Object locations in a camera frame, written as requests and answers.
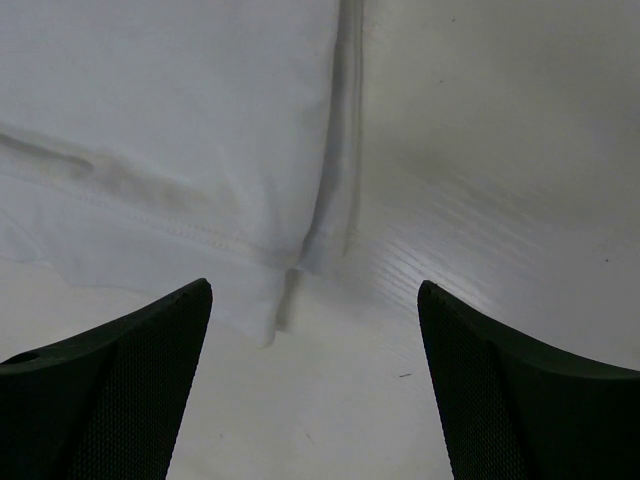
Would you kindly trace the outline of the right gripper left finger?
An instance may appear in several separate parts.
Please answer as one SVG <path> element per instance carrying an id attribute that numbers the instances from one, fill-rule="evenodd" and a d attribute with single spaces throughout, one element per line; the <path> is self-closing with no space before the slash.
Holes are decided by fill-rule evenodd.
<path id="1" fill-rule="evenodd" d="M 2 478 L 166 478 L 211 307 L 198 279 L 3 361 Z"/>

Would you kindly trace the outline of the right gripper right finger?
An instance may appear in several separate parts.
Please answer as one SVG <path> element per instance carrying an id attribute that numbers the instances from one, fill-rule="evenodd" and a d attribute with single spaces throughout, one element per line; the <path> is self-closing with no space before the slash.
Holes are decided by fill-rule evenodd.
<path id="1" fill-rule="evenodd" d="M 545 344 L 431 281 L 417 306 L 454 478 L 638 478 L 638 371 Z"/>

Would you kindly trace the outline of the white skirt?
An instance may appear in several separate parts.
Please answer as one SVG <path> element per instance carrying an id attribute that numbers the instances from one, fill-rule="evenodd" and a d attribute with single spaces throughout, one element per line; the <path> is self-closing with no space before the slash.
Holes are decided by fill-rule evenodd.
<path id="1" fill-rule="evenodd" d="M 293 269 L 343 254 L 360 177 L 359 1 L 5 1 L 1 255 L 274 340 Z"/>

